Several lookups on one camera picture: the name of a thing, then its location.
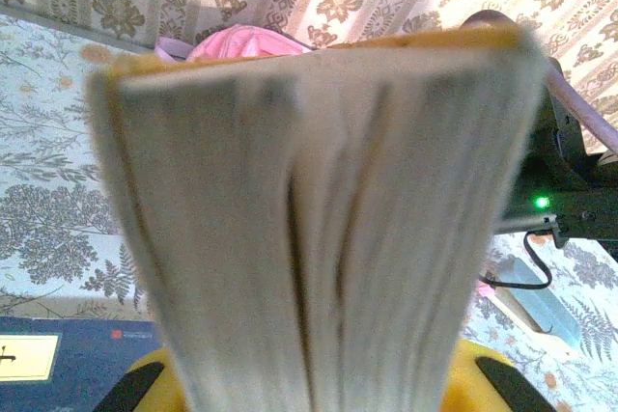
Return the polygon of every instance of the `black device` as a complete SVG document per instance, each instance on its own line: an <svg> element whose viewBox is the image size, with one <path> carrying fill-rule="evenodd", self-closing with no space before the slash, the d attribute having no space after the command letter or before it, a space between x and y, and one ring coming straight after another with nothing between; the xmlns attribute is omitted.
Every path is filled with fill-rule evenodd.
<svg viewBox="0 0 618 412"><path fill-rule="evenodd" d="M599 240L618 260L618 156L588 154L581 125L547 88L494 232L552 233L558 248L569 238Z"/></svg>

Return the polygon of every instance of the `pink object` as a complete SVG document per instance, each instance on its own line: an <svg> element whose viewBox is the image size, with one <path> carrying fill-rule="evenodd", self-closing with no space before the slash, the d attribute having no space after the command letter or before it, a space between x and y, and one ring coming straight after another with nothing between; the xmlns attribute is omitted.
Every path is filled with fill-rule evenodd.
<svg viewBox="0 0 618 412"><path fill-rule="evenodd" d="M158 38L154 53L166 62L186 59L299 55L310 49L268 29L236 25L208 36L196 47L170 38Z"/></svg>
<svg viewBox="0 0 618 412"><path fill-rule="evenodd" d="M476 283L476 290L481 296L484 296L484 297L495 295L495 289L490 287L487 284L484 284L483 282Z"/></svg>

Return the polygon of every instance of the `yellow label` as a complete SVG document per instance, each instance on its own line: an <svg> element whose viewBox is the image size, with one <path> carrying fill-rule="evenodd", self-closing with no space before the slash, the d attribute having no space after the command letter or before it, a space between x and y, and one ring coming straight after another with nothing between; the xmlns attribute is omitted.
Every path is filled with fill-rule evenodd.
<svg viewBox="0 0 618 412"><path fill-rule="evenodd" d="M59 338L58 335L0 335L0 382L48 380Z"/></svg>

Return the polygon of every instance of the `green led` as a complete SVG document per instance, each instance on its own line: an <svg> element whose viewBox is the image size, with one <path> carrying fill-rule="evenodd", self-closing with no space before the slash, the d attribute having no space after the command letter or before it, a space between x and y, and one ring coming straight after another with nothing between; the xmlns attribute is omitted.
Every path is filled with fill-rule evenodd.
<svg viewBox="0 0 618 412"><path fill-rule="evenodd" d="M538 209L546 209L549 207L549 198L548 197L537 197L534 200L534 206Z"/></svg>

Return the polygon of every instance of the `power cord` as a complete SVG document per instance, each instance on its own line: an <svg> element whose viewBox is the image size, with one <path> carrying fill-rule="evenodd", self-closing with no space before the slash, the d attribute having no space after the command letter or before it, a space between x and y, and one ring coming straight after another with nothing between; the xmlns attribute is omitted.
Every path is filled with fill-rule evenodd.
<svg viewBox="0 0 618 412"><path fill-rule="evenodd" d="M530 242L528 241L528 237L531 234L533 234L533 232L528 232L523 237L523 247L525 248L525 251L527 251L528 254L530 255L530 258L532 258L532 261L537 265L537 267L539 267L543 271L543 273L548 278L548 280L545 283L543 284L519 284L516 282L500 282L497 280L488 279L487 277L483 277L482 275L479 275L479 280L483 282L484 284L487 284L493 288L503 287L503 288L519 288L519 289L543 289L543 288L549 287L551 285L551 281L553 280L551 271L549 270L549 267L541 260L541 258L539 258L539 255L537 255L536 251L532 249L532 246L530 245Z"/></svg>

